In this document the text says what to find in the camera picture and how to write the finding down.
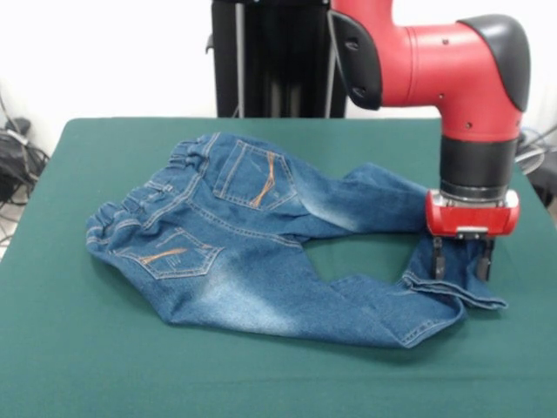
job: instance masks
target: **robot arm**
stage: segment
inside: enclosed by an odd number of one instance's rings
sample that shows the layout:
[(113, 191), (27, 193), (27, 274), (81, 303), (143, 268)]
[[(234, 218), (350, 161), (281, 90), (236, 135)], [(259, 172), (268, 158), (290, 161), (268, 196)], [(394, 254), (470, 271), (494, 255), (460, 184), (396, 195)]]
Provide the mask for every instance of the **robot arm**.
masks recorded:
[(436, 106), (440, 190), (427, 223), (436, 236), (509, 234), (519, 216), (508, 190), (527, 108), (527, 37), (511, 17), (396, 26), (393, 0), (332, 0), (329, 25), (350, 99), (365, 109)]

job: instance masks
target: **white wall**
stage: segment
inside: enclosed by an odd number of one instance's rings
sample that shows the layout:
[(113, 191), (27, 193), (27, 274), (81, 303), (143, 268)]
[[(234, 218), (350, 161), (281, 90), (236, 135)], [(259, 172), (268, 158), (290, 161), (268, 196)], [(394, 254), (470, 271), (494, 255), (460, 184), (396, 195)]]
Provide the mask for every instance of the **white wall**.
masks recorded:
[[(502, 12), (527, 30), (533, 79), (525, 125), (557, 121), (557, 29), (547, 0), (395, 0), (398, 24), (436, 24)], [(34, 123), (47, 152), (67, 120), (100, 116), (214, 117), (209, 0), (4, 0), (0, 87), (13, 116)], [(349, 118), (430, 117), (434, 109), (363, 111)]]

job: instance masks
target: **elastic waistband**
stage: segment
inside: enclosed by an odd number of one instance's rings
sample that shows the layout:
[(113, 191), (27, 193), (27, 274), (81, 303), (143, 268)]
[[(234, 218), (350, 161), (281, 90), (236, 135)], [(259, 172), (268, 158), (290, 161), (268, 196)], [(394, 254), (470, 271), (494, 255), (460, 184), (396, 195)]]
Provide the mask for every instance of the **elastic waistband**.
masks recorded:
[(202, 135), (197, 139), (187, 140), (179, 142), (173, 149), (172, 149), (172, 156), (175, 157), (189, 157), (192, 154), (200, 153), (201, 150), (204, 149), (205, 145), (211, 141), (217, 134), (210, 134), (210, 135)]

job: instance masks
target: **seam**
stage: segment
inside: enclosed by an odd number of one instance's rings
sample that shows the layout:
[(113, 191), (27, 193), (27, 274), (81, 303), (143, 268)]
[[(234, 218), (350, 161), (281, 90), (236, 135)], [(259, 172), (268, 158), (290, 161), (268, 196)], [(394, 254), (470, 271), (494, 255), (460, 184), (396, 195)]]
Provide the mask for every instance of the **seam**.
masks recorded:
[(159, 242), (155, 245), (156, 248), (159, 248), (160, 246), (163, 246), (164, 244), (166, 244), (168, 241), (170, 241), (171, 239), (177, 237), (178, 235), (182, 235), (185, 236), (187, 239), (189, 239), (191, 242), (193, 242), (196, 246), (200, 247), (200, 248), (209, 248), (210, 246), (208, 244), (205, 244), (204, 242), (201, 242), (199, 239), (195, 238), (193, 235), (191, 235), (190, 233), (188, 233), (184, 228), (175, 228), (175, 233), (173, 233), (170, 237), (166, 237), (162, 242)]
[(436, 327), (445, 325), (450, 320), (427, 320), (419, 325), (419, 327), (414, 328), (413, 331), (405, 335), (405, 337), (400, 341), (403, 345), (409, 346), (412, 342), (416, 341), (421, 335), (431, 331)]
[(240, 162), (242, 161), (242, 159), (244, 158), (245, 155), (245, 147), (242, 146), (242, 142), (238, 141), (235, 145), (234, 145), (234, 149), (232, 150), (232, 153), (234, 153), (234, 151), (236, 151), (236, 147), (239, 145), (242, 147), (242, 151), (240, 151), (240, 155), (238, 155), (238, 158), (236, 159), (236, 161), (234, 162), (234, 165), (232, 166), (232, 169), (230, 170), (230, 172), (228, 173), (228, 176), (226, 177), (225, 183), (223, 184), (223, 187), (220, 189), (220, 194), (219, 196), (222, 198), (223, 196), (225, 196), (226, 191), (228, 190), (228, 187), (230, 186), (230, 183), (232, 182), (232, 177), (234, 176), (234, 174), (236, 174), (236, 170), (238, 169), (238, 166), (240, 164)]
[(126, 253), (114, 253), (114, 254), (119, 257), (124, 257), (128, 260), (135, 261), (143, 269), (145, 269), (147, 273), (149, 273), (154, 280), (167, 280), (167, 279), (184, 279), (186, 277), (194, 277), (194, 276), (207, 274), (211, 269), (211, 266), (213, 265), (215, 259), (217, 258), (217, 255), (222, 250), (224, 250), (223, 247), (214, 248), (213, 250), (211, 250), (205, 257), (205, 261), (203, 265), (200, 267), (190, 268), (186, 270), (174, 270), (171, 272), (159, 272), (153, 267), (151, 267), (150, 265), (142, 263), (139, 260), (139, 258), (134, 254), (126, 254)]
[(157, 211), (155, 211), (150, 218), (148, 218), (145, 223), (143, 224), (143, 228), (147, 229), (149, 227), (151, 227), (151, 225), (153, 225), (153, 223), (155, 223), (155, 221), (160, 218), (162, 215), (164, 215), (165, 213), (168, 213), (169, 211), (171, 211), (172, 209), (174, 209), (176, 206), (178, 206), (181, 202), (187, 200), (191, 194), (193, 193), (193, 190), (195, 189), (196, 185), (198, 184), (199, 180), (205, 175), (205, 172), (207, 170), (207, 166), (209, 165), (209, 159), (208, 159), (208, 153), (211, 151), (212, 146), (214, 145), (215, 141), (217, 140), (217, 138), (219, 137), (220, 133), (215, 133), (211, 140), (207, 143), (207, 145), (205, 146), (205, 148), (202, 151), (202, 156), (205, 157), (205, 161), (203, 162), (201, 169), (199, 170), (199, 172), (194, 176), (194, 178), (191, 180), (190, 184), (187, 186), (187, 188), (185, 189), (185, 191), (181, 194), (179, 194), (171, 203), (169, 203), (167, 206), (163, 206), (160, 209), (158, 209)]
[(89, 235), (90, 233), (92, 233), (93, 231), (102, 231), (104, 228), (102, 226), (92, 226), (91, 228), (89, 228), (87, 230), (87, 235)]
[(93, 242), (96, 242), (98, 244), (108, 244), (110, 241), (111, 241), (110, 238), (100, 239), (100, 238), (97, 238), (97, 237), (90, 237), (90, 238), (87, 239), (85, 244), (91, 244)]
[(136, 219), (127, 219), (127, 220), (124, 220), (124, 221), (120, 222), (119, 224), (117, 224), (117, 225), (114, 227), (114, 232), (117, 231), (117, 230), (119, 230), (119, 229), (125, 228), (126, 226), (133, 226), (133, 225), (139, 225), (139, 226), (141, 226), (141, 222), (139, 222), (139, 221), (136, 220)]
[(286, 163), (286, 158), (284, 155), (279, 154), (278, 155), (278, 159), (280, 160), (280, 164), (282, 165), (283, 170), (286, 173), (286, 177), (288, 178), (288, 182), (290, 183), (290, 185), (292, 187), (294, 187), (294, 177), (292, 176), (292, 173), (290, 171), (290, 167), (288, 166), (288, 164)]
[(282, 238), (278, 235), (269, 234), (269, 233), (258, 233), (258, 232), (255, 232), (255, 231), (250, 231), (250, 230), (247, 230), (247, 229), (232, 226), (232, 225), (224, 222), (221, 218), (218, 218), (217, 216), (213, 215), (212, 213), (207, 212), (205, 209), (196, 205), (191, 200), (186, 200), (185, 203), (187, 205), (189, 205), (190, 208), (193, 209), (195, 212), (197, 212), (199, 215), (203, 216), (205, 219), (209, 220), (210, 222), (216, 223), (216, 224), (222, 226), (224, 229), (227, 229), (227, 230), (229, 230), (233, 233), (237, 233), (239, 235), (244, 235), (246, 237), (270, 239), (271, 241), (277, 242), (277, 243), (282, 244), (284, 246), (292, 246), (292, 247), (295, 247), (295, 248), (302, 247), (298, 242), (291, 241), (291, 240), (286, 239), (286, 238)]
[(273, 209), (276, 209), (278, 206), (282, 205), (283, 203), (285, 203), (287, 200), (292, 199), (294, 196), (296, 196), (296, 192), (292, 191), (290, 194), (287, 194), (286, 196), (284, 196), (282, 199), (277, 200), (275, 203), (273, 203), (272, 205), (268, 205), (268, 206), (264, 206), (262, 209), (265, 209), (266, 211), (272, 211)]

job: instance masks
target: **cable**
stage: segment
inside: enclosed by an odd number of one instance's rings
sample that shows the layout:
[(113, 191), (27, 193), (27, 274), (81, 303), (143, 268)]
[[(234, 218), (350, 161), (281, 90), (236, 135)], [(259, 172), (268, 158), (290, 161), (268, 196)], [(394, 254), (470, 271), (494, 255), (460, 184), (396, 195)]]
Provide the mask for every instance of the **cable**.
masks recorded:
[(532, 172), (535, 172), (537, 169), (539, 169), (541, 167), (541, 165), (543, 164), (543, 162), (546, 160), (546, 154), (540, 154), (540, 157), (538, 158), (537, 161), (535, 161), (533, 164), (531, 164), (530, 166), (525, 165), (524, 167), (522, 167), (522, 171), (524, 172), (525, 175), (528, 175)]
[(516, 157), (514, 159), (515, 162), (519, 163), (520, 161), (524, 161), (525, 159), (531, 158), (531, 157), (535, 157), (536, 155), (540, 155), (540, 154), (546, 154), (549, 152), (557, 152), (557, 146), (553, 147), (553, 148), (538, 148), (529, 152), (524, 152), (523, 154), (519, 155), (518, 157)]

